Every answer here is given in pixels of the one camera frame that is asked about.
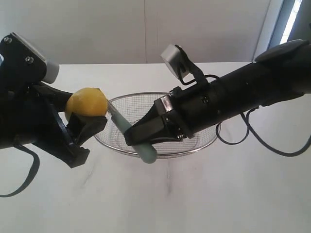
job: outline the lemon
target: lemon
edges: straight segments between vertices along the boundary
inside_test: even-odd
[[[71,113],[87,117],[105,116],[107,106],[107,98],[99,88],[86,87],[68,99],[65,117],[69,121]]]

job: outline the white wall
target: white wall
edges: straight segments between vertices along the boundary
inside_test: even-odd
[[[270,0],[0,0],[16,31],[61,64],[154,63],[169,43],[196,62],[250,61]]]

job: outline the screw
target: screw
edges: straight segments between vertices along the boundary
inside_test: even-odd
[[[32,64],[32,63],[34,62],[34,58],[33,58],[33,57],[26,57],[26,58],[25,58],[25,62],[26,62],[27,64]]]
[[[3,39],[3,41],[5,42],[5,44],[10,44],[10,43],[12,42],[12,38],[10,38],[10,37],[5,37],[5,38]]]

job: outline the table surface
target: table surface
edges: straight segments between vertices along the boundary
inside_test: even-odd
[[[246,63],[198,64],[224,75]],[[75,92],[99,87],[108,98],[180,85],[164,64],[63,65],[53,87]],[[251,123],[274,147],[295,151],[311,131],[311,96],[261,108]],[[240,117],[223,123],[221,134],[238,141]],[[216,140],[206,149],[152,165],[118,154],[94,138],[85,165],[65,163],[32,146],[40,170],[21,194],[0,199],[2,233],[308,233],[311,229],[311,149],[285,158],[253,135],[240,145]],[[31,156],[0,150],[0,193],[26,177]]]

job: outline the mesh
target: mesh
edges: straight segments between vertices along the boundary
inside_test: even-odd
[[[115,108],[133,125],[139,121],[151,108],[154,101],[166,93],[138,93],[122,96],[111,100]],[[95,135],[103,145],[118,152],[138,157],[132,147],[129,147],[123,135],[115,124],[110,120],[111,115],[106,115],[108,122],[103,131]],[[172,158],[198,151],[216,139],[216,126],[212,126],[196,133],[194,138],[185,138],[182,142],[165,142],[154,144],[158,158]]]

